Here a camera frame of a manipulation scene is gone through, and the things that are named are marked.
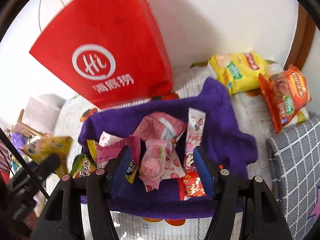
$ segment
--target pink star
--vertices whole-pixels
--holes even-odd
[[[315,221],[317,221],[317,219],[320,216],[320,187],[318,186],[318,197],[317,197],[317,202],[316,202],[316,206],[313,209],[313,211],[311,212],[309,217],[315,216],[316,219]]]

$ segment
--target black robotic claw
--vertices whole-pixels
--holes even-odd
[[[72,179],[65,175],[50,196],[33,239],[84,240],[79,199],[87,195],[93,239],[119,240],[106,200],[113,198],[124,184],[130,160],[131,149],[125,146],[116,159],[88,177]],[[280,208],[261,177],[235,178],[209,159],[201,147],[194,150],[194,162],[206,194],[217,201],[206,240],[230,239],[239,203],[244,203],[240,240],[292,239]]]

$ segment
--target white circle logo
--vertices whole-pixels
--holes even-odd
[[[116,60],[113,55],[97,44],[85,44],[77,48],[72,55],[72,64],[79,75],[90,80],[107,79],[116,70]],[[110,70],[103,74],[107,66]]]

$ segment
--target white wall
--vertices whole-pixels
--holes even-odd
[[[307,79],[308,87],[312,96],[312,102],[307,105],[307,111],[310,115],[320,115],[320,95],[319,95],[319,81],[320,81],[320,31],[315,30],[315,36],[311,45],[311,49],[303,66],[302,73]]]
[[[0,121],[10,127],[30,96],[75,92],[29,53],[41,28],[63,8],[60,0],[30,2],[0,43]],[[65,4],[71,0],[62,0]],[[295,32],[296,0],[149,0],[173,66],[207,60],[217,53],[251,48],[284,64]]]

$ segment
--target red snack bag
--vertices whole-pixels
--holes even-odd
[[[307,80],[294,65],[289,69],[272,75],[269,80],[259,76],[259,85],[267,102],[276,133],[311,102]]]
[[[172,89],[169,58],[146,0],[73,0],[30,54],[101,109]]]
[[[196,171],[186,172],[182,178],[178,178],[180,200],[187,200],[191,197],[205,196],[199,174]]]

